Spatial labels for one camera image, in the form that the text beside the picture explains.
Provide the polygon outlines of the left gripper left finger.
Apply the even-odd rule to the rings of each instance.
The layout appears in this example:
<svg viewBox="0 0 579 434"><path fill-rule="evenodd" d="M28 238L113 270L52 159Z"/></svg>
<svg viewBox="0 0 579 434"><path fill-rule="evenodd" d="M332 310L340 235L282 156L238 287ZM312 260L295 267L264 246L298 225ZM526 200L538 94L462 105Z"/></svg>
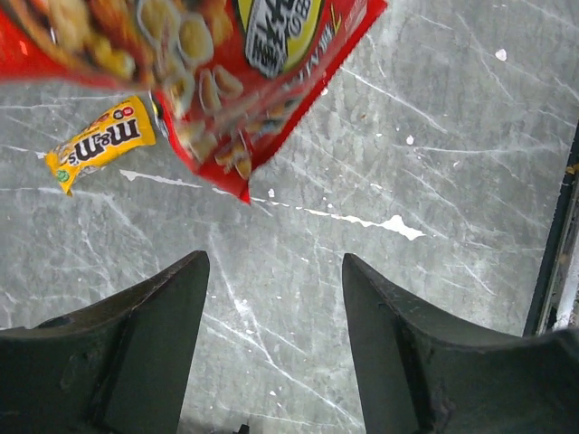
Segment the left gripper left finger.
<svg viewBox="0 0 579 434"><path fill-rule="evenodd" d="M194 251L131 288L1 333L4 433L174 433L207 293Z"/></svg>

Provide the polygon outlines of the small red snack packet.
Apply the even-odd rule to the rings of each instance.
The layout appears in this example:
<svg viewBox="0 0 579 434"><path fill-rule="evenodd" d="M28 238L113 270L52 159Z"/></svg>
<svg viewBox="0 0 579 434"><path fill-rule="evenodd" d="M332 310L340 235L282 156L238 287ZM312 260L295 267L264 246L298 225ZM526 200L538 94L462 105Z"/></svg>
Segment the small red snack packet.
<svg viewBox="0 0 579 434"><path fill-rule="evenodd" d="M184 164L250 199L384 1L4 1L2 80L145 90Z"/></svg>

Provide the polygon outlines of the yellow M&M's bag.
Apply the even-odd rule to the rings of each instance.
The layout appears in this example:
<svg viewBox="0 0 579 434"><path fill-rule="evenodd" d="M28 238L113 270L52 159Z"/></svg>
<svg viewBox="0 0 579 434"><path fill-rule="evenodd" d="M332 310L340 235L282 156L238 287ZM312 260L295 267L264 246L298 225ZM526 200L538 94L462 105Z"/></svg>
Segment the yellow M&M's bag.
<svg viewBox="0 0 579 434"><path fill-rule="evenodd" d="M84 175L102 169L133 149L155 143L146 105L140 97L131 96L49 151L44 161L64 193L71 196L72 186Z"/></svg>

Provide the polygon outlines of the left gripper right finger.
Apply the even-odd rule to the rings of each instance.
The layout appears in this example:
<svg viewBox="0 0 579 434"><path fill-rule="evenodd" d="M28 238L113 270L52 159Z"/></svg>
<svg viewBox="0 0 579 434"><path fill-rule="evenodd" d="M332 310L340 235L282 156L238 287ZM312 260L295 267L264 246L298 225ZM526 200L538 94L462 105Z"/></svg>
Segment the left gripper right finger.
<svg viewBox="0 0 579 434"><path fill-rule="evenodd" d="M342 263L346 319L369 433L575 433L578 332L503 334Z"/></svg>

